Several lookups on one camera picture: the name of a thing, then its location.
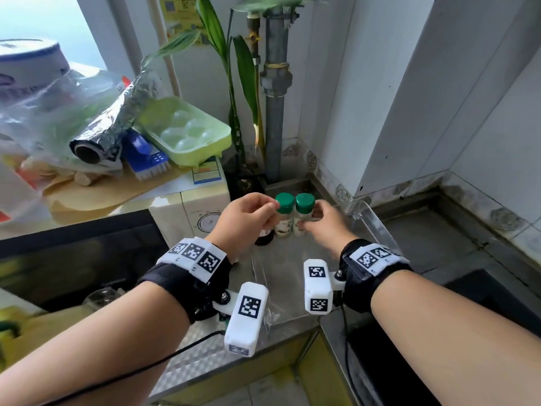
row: black cable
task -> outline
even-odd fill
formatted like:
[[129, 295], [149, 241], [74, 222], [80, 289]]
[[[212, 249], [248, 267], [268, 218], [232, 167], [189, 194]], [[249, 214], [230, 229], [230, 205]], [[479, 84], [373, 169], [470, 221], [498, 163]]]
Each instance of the black cable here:
[[347, 377], [349, 379], [349, 385], [351, 386], [351, 388], [353, 389], [353, 393], [355, 394], [355, 397], [357, 398], [357, 400], [359, 401], [359, 403], [363, 406], [364, 403], [362, 402], [361, 400], [361, 396], [359, 396], [359, 392], [357, 392], [357, 388], [355, 387], [355, 383], [353, 382], [353, 379], [351, 378], [351, 372], [349, 370], [349, 350], [348, 350], [348, 341], [347, 341], [347, 336], [349, 334], [349, 331], [347, 329], [347, 319], [346, 319], [346, 310], [344, 309], [344, 306], [343, 304], [340, 306], [340, 308], [342, 309], [342, 317], [343, 317], [343, 328], [344, 328], [344, 331], [345, 331], [345, 334], [346, 334], [346, 337], [345, 337], [345, 347], [346, 347], [346, 350], [345, 350], [345, 354], [344, 354], [344, 357], [345, 357], [345, 360], [346, 360], [346, 372], [347, 372]]
[[116, 377], [112, 377], [111, 379], [108, 379], [108, 380], [106, 380], [104, 382], [91, 384], [90, 386], [87, 386], [86, 388], [79, 389], [79, 390], [77, 390], [77, 391], [75, 391], [73, 393], [70, 393], [69, 395], [62, 396], [62, 397], [60, 397], [60, 398], [58, 398], [56, 400], [52, 400], [52, 401], [49, 401], [49, 402], [42, 403], [39, 406], [54, 406], [54, 405], [57, 405], [57, 404], [61, 404], [61, 403], [64, 403], [66, 401], [69, 401], [69, 400], [71, 400], [71, 399], [73, 399], [75, 397], [90, 393], [90, 392], [92, 392], [94, 390], [101, 389], [101, 388], [103, 388], [105, 386], [111, 385], [113, 383], [122, 381], [124, 379], [128, 379], [128, 378], [133, 377], [135, 375], [138, 375], [140, 373], [146, 372], [147, 370], [152, 369], [152, 368], [158, 366], [159, 364], [162, 364], [163, 362], [166, 362], [166, 361], [170, 360], [171, 358], [174, 358], [177, 355], [180, 355], [181, 353], [185, 352], [186, 350], [191, 349], [194, 346], [199, 345], [199, 343], [202, 343], [202, 342], [206, 341], [207, 339], [210, 339], [213, 336], [216, 336], [217, 334], [225, 334], [225, 333], [226, 333], [226, 331], [213, 332], [211, 334], [206, 335], [204, 338], [201, 338], [198, 341], [195, 341], [195, 342], [189, 344], [188, 346], [177, 350], [177, 352], [175, 352], [175, 353], [173, 353], [171, 355], [168, 355], [168, 356], [166, 356], [165, 358], [163, 358], [163, 359], [161, 359], [159, 361], [151, 363], [151, 364], [149, 364], [147, 366], [143, 366], [142, 368], [135, 369], [135, 370], [133, 370], [131, 372], [127, 372], [125, 374], [118, 375]]

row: forearm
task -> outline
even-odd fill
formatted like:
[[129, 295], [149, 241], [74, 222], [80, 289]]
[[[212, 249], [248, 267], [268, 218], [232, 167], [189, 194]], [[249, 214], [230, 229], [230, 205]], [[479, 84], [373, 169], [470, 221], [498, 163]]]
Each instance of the forearm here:
[[[144, 282], [4, 371], [0, 405], [34, 406], [143, 367], [174, 352], [188, 327], [175, 298]], [[139, 405], [166, 364], [66, 405]]]
[[443, 405], [539, 404], [541, 341], [409, 271], [391, 274], [372, 311]]

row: hand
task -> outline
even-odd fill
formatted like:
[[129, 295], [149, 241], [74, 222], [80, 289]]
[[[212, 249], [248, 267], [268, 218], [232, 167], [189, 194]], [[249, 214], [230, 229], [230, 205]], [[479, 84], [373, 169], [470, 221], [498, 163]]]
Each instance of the hand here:
[[251, 193], [236, 199], [223, 210], [207, 241], [218, 246], [230, 261], [239, 257], [258, 239], [261, 230], [271, 230], [280, 219], [275, 199]]
[[327, 201], [315, 201], [313, 217], [322, 219], [299, 222], [299, 227], [314, 235], [316, 242], [327, 248], [335, 259], [340, 258], [347, 244], [359, 238], [347, 229], [342, 213]]

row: spice jar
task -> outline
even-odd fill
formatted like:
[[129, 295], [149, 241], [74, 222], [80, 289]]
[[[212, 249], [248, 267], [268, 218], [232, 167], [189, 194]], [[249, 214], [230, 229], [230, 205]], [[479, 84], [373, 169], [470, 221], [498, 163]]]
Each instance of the spice jar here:
[[274, 232], [279, 237], [286, 237], [291, 232], [295, 197], [287, 192], [282, 192], [276, 196], [276, 201], [280, 204], [280, 209], [278, 209], [280, 222], [274, 227]]
[[297, 236], [306, 234], [306, 230], [299, 228], [300, 221], [309, 221], [312, 219], [315, 198], [312, 194], [299, 194], [295, 197], [295, 212], [293, 216], [293, 233]]

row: aluminum foil roll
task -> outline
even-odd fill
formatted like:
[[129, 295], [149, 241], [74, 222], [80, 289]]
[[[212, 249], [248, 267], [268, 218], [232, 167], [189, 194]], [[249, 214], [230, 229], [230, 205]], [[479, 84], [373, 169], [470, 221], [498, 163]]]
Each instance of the aluminum foil roll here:
[[159, 77], [143, 71], [122, 94], [70, 142], [71, 151], [83, 162], [98, 164], [117, 158], [119, 145], [148, 105], [159, 95]]

